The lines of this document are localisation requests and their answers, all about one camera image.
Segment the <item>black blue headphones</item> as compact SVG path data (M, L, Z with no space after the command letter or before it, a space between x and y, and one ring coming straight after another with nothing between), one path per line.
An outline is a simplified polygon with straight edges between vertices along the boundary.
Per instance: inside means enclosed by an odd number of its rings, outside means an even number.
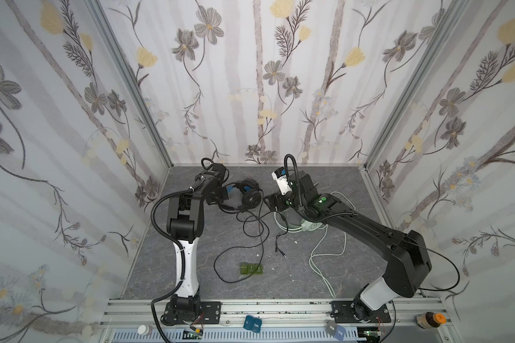
M233 189L237 189L241 194L241 204L238 207L232 207L227 204L220 204L219 207L227 213L241 213L253 210L258 207L263 199L261 188L258 182L251 178L246 178L239 182L231 182L224 187L226 194Z

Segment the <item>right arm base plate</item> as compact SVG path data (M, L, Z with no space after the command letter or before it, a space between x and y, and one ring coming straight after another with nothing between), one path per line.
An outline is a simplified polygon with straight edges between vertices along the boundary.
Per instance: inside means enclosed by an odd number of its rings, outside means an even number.
M330 316L337 324L389 324L392 318L389 314L387 304L384 304L378 310L371 312L356 312L353 301L332 301Z

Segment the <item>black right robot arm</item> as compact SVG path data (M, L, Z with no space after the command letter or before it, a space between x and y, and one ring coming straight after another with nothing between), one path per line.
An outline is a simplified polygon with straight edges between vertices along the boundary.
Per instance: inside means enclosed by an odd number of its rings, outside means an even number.
M266 197L272 212L292 209L311 223L333 227L356 238L386 261L381 277L367 284L354 298L350 313L358 322L370 321L377 311L399 297L412 298L424 290L423 282L433 269L421 234L402 232L361 214L345 197L336 192L319 192L311 176L299 170L293 155L284 157L283 166L271 177L278 190Z

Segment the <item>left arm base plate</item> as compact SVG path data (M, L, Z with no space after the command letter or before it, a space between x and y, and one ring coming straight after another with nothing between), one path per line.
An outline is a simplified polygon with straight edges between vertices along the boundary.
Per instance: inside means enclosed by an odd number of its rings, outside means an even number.
M160 321L167 326L176 324L219 324L221 302L170 302Z

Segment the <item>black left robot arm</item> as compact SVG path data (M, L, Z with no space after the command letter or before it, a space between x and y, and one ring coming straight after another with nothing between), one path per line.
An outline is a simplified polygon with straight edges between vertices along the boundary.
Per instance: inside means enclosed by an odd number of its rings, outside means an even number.
M201 160L201 165L203 171L195 177L193 185L160 197L150 214L153 229L175 247L175 287L153 300L151 306L169 300L160 318L167 326L193 323L203 316L197 278L197 245L204 231L204 205L225 199L223 184L228 171L223 164L207 157Z

